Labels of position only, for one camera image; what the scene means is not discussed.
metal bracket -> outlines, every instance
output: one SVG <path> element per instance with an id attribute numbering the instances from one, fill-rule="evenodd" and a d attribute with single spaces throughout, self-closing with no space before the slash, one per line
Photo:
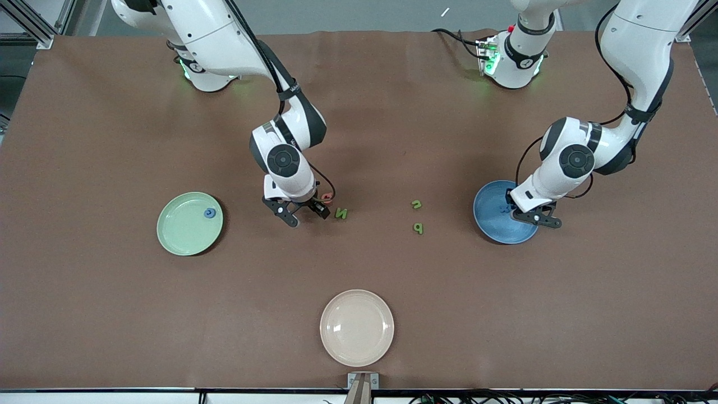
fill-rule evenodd
<path id="1" fill-rule="evenodd" d="M 369 382 L 371 384 L 372 390 L 378 390 L 379 388 L 379 374 L 376 372 L 351 372 L 347 373 L 347 389 L 350 389 L 352 387 L 352 384 L 354 383 L 354 380 L 356 380 L 361 375 L 367 375 L 369 376 Z"/>
<path id="2" fill-rule="evenodd" d="M 347 375 L 349 392 L 344 404 L 370 404 L 371 390 L 379 388 L 379 374 L 372 372 L 352 372 Z"/>
<path id="3" fill-rule="evenodd" d="M 35 49 L 37 49 L 37 50 L 48 50 L 48 49 L 52 49 L 52 43 L 53 43 L 54 41 L 55 41 L 55 36 L 54 36 L 54 35 L 50 35 L 50 40 L 45 41 L 45 42 L 38 42 L 38 43 L 37 43 L 37 46 L 35 47 Z"/>

beige plate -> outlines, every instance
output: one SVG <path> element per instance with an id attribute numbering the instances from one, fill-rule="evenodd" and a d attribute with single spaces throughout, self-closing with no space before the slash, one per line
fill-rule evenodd
<path id="1" fill-rule="evenodd" d="M 372 364 L 386 353 L 394 338 L 389 306 L 367 290 L 336 295 L 322 313 L 322 343 L 337 362 L 352 367 Z"/>

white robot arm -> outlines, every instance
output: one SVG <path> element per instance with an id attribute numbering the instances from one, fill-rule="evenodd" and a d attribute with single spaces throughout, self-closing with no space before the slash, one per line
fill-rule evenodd
<path id="1" fill-rule="evenodd" d="M 518 21 L 489 37 L 479 49 L 481 72 L 499 86 L 521 88 L 539 73 L 546 45 L 556 32 L 554 11 L 586 0 L 511 0 Z"/>
<path id="2" fill-rule="evenodd" d="M 185 76 L 201 91 L 218 91 L 242 75 L 273 80 L 279 113 L 254 129 L 249 143 L 266 173 L 263 202 L 292 227 L 299 221 L 290 203 L 306 206 L 324 219 L 329 216 L 302 154 L 322 142 L 325 120 L 269 46 L 254 37 L 233 0 L 112 0 L 112 5 L 127 24 L 165 35 Z"/>
<path id="3" fill-rule="evenodd" d="M 671 79 L 673 39 L 696 3 L 622 0 L 617 5 L 600 47 L 608 65 L 633 87 L 625 115 L 615 128 L 568 117 L 554 122 L 541 142 L 541 166 L 510 192 L 518 207 L 513 218 L 558 227 L 560 221 L 542 214 L 546 206 L 581 185 L 591 173 L 613 174 L 632 162 L 636 144 L 660 108 Z"/>

robot logo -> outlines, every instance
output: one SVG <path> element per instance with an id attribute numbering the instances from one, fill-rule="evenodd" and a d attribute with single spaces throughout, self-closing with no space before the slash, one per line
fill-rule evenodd
<path id="1" fill-rule="evenodd" d="M 205 69 L 202 68 L 198 63 L 190 63 L 190 69 L 195 73 L 204 73 Z"/>

green plate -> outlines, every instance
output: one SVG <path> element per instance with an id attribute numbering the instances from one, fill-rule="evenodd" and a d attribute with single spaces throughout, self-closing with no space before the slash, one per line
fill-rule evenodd
<path id="1" fill-rule="evenodd" d="M 214 209 L 214 215 L 208 209 Z M 217 240 L 223 222 L 222 208 L 216 199 L 206 193 L 188 192 L 162 209 L 157 220 L 157 238 L 172 254 L 199 254 Z"/>

